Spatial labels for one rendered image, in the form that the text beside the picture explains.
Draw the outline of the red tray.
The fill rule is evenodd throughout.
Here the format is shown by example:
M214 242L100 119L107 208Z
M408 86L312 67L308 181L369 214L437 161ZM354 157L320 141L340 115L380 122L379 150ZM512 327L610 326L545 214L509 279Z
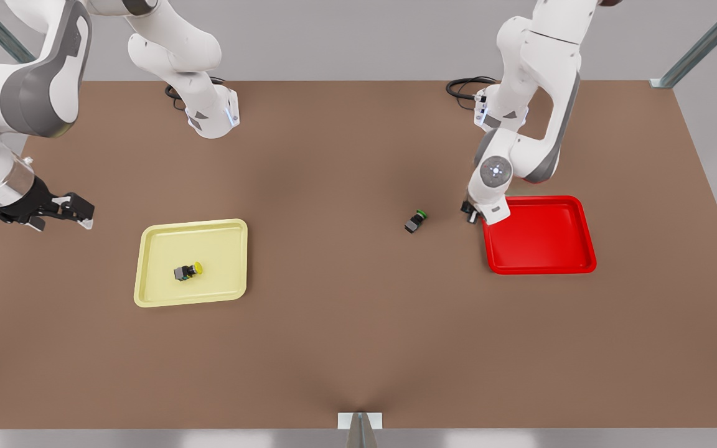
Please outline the red tray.
M585 210L570 195L507 197L510 216L483 226L487 263L501 275L591 273Z

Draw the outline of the pale yellow tray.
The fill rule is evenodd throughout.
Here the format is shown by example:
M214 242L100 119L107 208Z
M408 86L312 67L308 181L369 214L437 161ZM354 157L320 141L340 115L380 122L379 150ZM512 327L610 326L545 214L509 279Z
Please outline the pale yellow tray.
M202 274L177 281L174 269L200 262ZM141 308L232 301L245 294L248 226L241 219L150 226L141 235L134 303Z

